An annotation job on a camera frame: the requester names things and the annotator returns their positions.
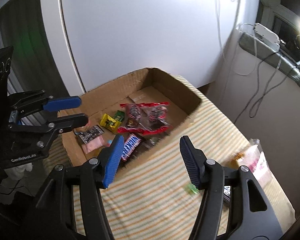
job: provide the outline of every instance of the metal screw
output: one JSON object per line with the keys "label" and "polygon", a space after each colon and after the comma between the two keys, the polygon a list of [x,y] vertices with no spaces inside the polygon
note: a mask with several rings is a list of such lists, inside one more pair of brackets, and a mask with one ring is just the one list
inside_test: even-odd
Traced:
{"label": "metal screw", "polygon": [[207,164],[209,164],[209,165],[214,165],[214,164],[216,164],[215,160],[212,160],[212,159],[207,159],[206,162],[207,162]]}
{"label": "metal screw", "polygon": [[57,164],[57,165],[54,167],[54,169],[55,169],[56,171],[61,171],[61,170],[63,169],[63,165],[62,165],[62,164]]}
{"label": "metal screw", "polygon": [[248,172],[249,171],[249,168],[247,166],[241,166],[240,169],[243,171],[243,172]]}
{"label": "metal screw", "polygon": [[92,159],[89,160],[89,163],[92,164],[92,165],[97,164],[98,162],[99,161],[98,161],[97,158],[92,158]]}
{"label": "metal screw", "polygon": [[44,146],[44,142],[43,142],[43,141],[38,141],[38,142],[37,142],[37,146],[38,146],[39,148],[42,148],[42,147]]}

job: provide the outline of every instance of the blue and white package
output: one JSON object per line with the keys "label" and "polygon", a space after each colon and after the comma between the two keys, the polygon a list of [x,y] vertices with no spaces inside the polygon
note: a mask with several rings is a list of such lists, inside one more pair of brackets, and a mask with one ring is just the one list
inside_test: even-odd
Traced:
{"label": "blue and white package", "polygon": [[126,162],[133,150],[141,143],[141,138],[136,134],[129,134],[123,145],[121,160]]}

